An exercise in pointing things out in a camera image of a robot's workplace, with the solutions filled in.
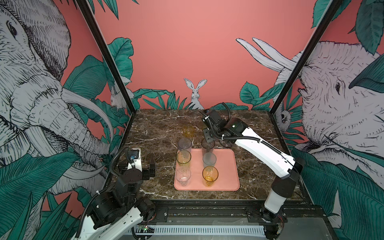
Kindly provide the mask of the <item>teal frosted tumbler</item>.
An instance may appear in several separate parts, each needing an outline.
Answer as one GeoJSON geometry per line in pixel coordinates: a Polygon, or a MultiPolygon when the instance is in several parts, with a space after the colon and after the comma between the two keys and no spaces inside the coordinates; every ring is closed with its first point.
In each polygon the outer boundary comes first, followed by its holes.
{"type": "Polygon", "coordinates": [[[206,167],[214,167],[217,162],[217,157],[213,153],[205,153],[203,155],[203,166],[206,167]]]}

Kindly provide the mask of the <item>tall yellow tumbler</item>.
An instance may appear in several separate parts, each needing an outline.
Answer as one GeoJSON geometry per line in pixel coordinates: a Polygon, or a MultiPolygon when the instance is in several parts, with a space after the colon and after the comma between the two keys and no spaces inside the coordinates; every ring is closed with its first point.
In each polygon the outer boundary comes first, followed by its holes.
{"type": "Polygon", "coordinates": [[[219,177],[219,171],[213,166],[207,166],[202,171],[203,183],[207,187],[211,187],[219,177]]]}

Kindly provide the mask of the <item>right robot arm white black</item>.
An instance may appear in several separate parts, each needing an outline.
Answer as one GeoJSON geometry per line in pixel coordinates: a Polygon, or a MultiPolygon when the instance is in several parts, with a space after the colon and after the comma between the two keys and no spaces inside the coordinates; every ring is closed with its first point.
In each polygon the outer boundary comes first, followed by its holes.
{"type": "Polygon", "coordinates": [[[200,110],[207,126],[204,136],[207,142],[214,140],[235,144],[266,164],[276,175],[267,199],[260,210],[266,222],[273,222],[283,204],[291,198],[298,184],[305,160],[294,158],[260,137],[238,118],[223,119],[216,110],[200,110]]]}

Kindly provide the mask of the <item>tall light green tumbler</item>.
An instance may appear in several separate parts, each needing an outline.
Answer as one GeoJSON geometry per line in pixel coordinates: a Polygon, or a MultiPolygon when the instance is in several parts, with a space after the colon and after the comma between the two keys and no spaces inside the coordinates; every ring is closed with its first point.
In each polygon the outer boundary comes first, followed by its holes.
{"type": "Polygon", "coordinates": [[[182,150],[177,152],[177,164],[179,167],[190,167],[192,155],[187,150],[182,150]]]}

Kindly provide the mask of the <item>pink plastic tray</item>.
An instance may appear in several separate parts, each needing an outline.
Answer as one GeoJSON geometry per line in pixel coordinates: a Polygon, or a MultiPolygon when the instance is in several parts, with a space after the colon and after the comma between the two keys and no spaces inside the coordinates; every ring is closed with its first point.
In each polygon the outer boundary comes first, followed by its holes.
{"type": "Polygon", "coordinates": [[[178,191],[237,191],[240,188],[235,154],[230,149],[215,149],[217,157],[215,168],[218,169],[218,179],[209,187],[203,179],[203,153],[201,149],[192,149],[190,161],[191,177],[187,185],[181,185],[177,180],[174,187],[178,191]]]}

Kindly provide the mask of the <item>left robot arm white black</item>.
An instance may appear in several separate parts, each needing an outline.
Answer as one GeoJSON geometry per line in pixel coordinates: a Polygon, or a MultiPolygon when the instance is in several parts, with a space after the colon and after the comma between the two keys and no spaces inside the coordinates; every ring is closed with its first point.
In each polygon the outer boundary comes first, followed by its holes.
{"type": "Polygon", "coordinates": [[[117,240],[135,225],[155,218],[155,204],[139,195],[142,183],[155,176],[155,161],[148,169],[141,169],[139,160],[134,163],[118,170],[115,184],[89,202],[73,240],[117,240]]]}

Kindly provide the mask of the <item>tall dark grey tumbler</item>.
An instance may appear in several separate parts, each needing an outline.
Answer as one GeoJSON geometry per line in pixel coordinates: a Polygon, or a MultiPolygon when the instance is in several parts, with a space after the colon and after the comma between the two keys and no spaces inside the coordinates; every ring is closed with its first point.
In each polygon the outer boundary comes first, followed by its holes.
{"type": "Polygon", "coordinates": [[[203,139],[201,141],[202,154],[205,155],[206,153],[212,153],[214,151],[215,146],[215,141],[207,142],[206,139],[203,139]]]}

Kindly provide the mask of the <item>tall blue-grey clear tumbler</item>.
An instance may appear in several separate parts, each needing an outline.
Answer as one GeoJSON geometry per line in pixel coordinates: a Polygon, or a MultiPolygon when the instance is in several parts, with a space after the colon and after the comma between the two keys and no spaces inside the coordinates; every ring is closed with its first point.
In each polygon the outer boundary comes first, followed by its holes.
{"type": "Polygon", "coordinates": [[[188,151],[191,152],[192,141],[189,138],[181,138],[178,140],[178,149],[179,151],[188,151]]]}

